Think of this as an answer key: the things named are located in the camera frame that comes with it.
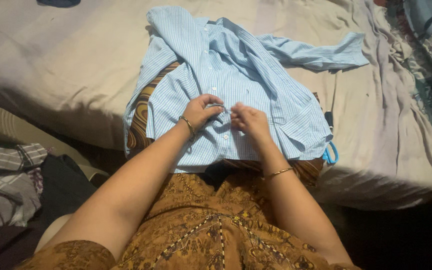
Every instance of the bed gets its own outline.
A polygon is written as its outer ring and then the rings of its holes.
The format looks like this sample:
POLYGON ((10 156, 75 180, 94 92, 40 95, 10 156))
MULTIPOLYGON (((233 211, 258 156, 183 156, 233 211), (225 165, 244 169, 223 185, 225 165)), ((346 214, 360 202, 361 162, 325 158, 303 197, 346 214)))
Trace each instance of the bed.
POLYGON ((286 69, 318 93, 324 112, 333 112, 339 161, 325 165, 311 192, 320 202, 365 210, 432 197, 432 126, 410 96, 414 77, 391 55, 384 12, 368 0, 91 0, 68 9, 0 0, 0 107, 122 150, 123 113, 149 43, 146 12, 158 5, 315 46, 337 44, 349 31, 365 33, 369 65, 286 69))

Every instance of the left hand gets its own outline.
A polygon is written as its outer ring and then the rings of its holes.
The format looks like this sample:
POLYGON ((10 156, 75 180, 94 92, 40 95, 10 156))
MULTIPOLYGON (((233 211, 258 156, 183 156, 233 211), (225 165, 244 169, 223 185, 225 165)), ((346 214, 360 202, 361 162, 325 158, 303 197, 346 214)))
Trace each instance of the left hand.
POLYGON ((194 132, 197 132, 206 123, 208 118, 224 111, 224 108, 221 106, 206 108, 208 104, 214 103, 222 105, 223 101, 219 97, 210 94, 203 94, 189 101, 183 112, 183 116, 191 123, 194 132))

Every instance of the bracelet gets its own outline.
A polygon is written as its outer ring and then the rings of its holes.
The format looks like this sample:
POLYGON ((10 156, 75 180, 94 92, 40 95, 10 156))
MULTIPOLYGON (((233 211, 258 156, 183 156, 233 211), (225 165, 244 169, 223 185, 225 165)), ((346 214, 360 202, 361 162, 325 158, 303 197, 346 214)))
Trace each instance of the bracelet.
POLYGON ((186 123, 188 124, 189 131, 191 132, 191 138, 189 138, 189 141, 190 141, 191 143, 194 142, 194 141, 195 141, 195 138, 196 138, 196 135, 195 135, 195 129, 193 128, 193 126, 191 125, 191 123, 189 122, 189 120, 186 119, 186 117, 184 117, 183 115, 181 115, 181 116, 178 118, 178 120, 180 120, 180 119, 186 121, 186 123))
POLYGON ((276 175, 282 174, 282 173, 287 172, 287 171, 292 170, 292 169, 293 169, 293 167, 290 167, 290 168, 287 168, 287 169, 282 169, 282 170, 277 171, 277 172, 275 172, 275 173, 272 173, 272 174, 270 174, 270 175, 266 175, 264 178, 273 177, 273 176, 276 176, 276 175))

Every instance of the plaid cloth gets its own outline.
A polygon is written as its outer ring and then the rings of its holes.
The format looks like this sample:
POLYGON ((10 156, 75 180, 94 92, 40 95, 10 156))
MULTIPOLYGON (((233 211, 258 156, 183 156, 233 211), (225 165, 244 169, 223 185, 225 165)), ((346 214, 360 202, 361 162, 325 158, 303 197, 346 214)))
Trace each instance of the plaid cloth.
POLYGON ((47 155, 40 144, 0 144, 0 226, 26 226, 41 207, 38 168, 47 155))

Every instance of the dark cloth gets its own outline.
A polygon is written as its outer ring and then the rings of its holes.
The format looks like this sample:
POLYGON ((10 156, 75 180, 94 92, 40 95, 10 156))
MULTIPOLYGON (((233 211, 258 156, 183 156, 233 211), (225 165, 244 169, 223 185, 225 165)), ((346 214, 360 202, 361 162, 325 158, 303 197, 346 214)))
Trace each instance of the dark cloth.
POLYGON ((46 227, 61 216, 74 213, 97 190, 67 155, 48 155, 41 165, 41 175, 41 218, 46 227))
POLYGON ((96 191, 66 155, 48 155, 41 164, 41 175, 41 209, 29 220, 28 227, 0 227, 0 269, 12 269, 31 257, 49 225, 63 215, 74 213, 96 191))
POLYGON ((81 2, 81 0, 37 0, 41 4, 45 4, 57 8, 70 8, 81 2))
POLYGON ((28 227, 0 226, 0 269, 12 269, 33 255, 44 229, 38 222, 29 222, 28 227))

